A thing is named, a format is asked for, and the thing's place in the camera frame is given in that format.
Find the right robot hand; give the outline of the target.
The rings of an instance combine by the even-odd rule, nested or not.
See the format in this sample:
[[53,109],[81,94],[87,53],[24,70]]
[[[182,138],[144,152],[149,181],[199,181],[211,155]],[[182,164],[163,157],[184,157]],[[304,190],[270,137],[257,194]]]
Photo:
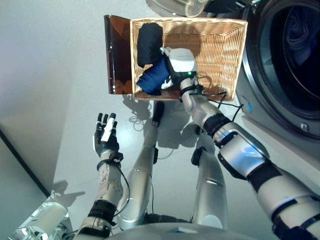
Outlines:
[[196,60],[191,50],[187,48],[161,47],[164,57],[164,65],[168,72],[161,85],[161,89],[167,89],[174,85],[180,85],[185,79],[192,79],[197,74]]

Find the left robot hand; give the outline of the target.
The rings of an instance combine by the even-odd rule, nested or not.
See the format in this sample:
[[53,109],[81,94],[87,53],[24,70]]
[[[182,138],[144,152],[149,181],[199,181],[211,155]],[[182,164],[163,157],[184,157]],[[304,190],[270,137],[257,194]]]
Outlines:
[[110,114],[100,112],[98,114],[92,145],[99,157],[102,157],[106,151],[117,152],[119,150],[117,124],[114,112]]

